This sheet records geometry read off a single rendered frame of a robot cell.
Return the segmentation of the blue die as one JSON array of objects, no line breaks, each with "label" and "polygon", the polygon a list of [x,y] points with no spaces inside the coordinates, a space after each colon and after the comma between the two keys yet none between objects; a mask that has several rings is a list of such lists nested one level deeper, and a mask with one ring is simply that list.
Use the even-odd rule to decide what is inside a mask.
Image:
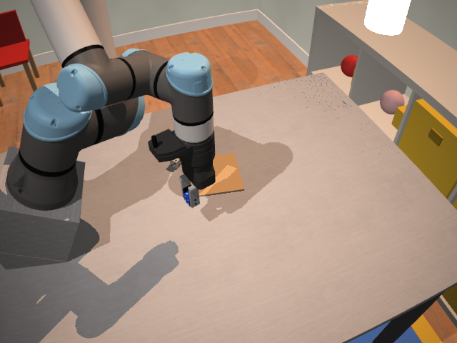
[{"label": "blue die", "polygon": [[186,203],[190,206],[190,202],[189,202],[189,192],[184,193],[184,200],[185,200]]}]

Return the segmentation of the orange flat mat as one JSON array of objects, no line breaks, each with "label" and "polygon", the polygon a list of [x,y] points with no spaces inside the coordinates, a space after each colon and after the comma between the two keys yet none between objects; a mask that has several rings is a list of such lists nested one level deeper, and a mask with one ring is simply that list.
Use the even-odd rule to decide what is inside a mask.
[{"label": "orange flat mat", "polygon": [[213,159],[216,181],[199,190],[199,196],[244,190],[235,153],[215,155]]}]

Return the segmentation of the white die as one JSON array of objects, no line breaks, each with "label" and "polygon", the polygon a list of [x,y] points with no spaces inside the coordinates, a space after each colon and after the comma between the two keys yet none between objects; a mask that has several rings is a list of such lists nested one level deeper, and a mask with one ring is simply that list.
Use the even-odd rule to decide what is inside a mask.
[{"label": "white die", "polygon": [[177,158],[175,160],[170,161],[170,165],[178,169],[181,165],[181,161],[179,160],[179,158]]}]

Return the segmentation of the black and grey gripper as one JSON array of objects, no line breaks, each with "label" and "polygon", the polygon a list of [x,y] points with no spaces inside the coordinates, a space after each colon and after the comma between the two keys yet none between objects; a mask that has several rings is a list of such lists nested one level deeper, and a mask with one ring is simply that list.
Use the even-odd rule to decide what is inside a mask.
[{"label": "black and grey gripper", "polygon": [[[199,190],[216,181],[213,159],[215,157],[214,114],[211,119],[197,127],[186,127],[174,121],[174,130],[167,129],[151,136],[150,152],[159,162],[177,158],[182,162],[183,175],[179,177],[181,190],[189,192],[190,207],[200,204]],[[191,185],[191,183],[193,185]]]}]

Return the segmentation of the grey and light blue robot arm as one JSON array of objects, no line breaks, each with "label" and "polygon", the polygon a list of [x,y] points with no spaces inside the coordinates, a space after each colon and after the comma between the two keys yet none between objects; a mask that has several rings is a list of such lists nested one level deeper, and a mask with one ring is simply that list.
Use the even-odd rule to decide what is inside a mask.
[{"label": "grey and light blue robot arm", "polygon": [[41,211],[67,205],[78,186],[79,152],[135,129],[144,95],[170,103],[185,126],[213,116],[211,64],[202,54],[167,59],[128,49],[117,58],[105,0],[30,2],[63,69],[24,111],[19,153],[6,178],[20,204]]}]

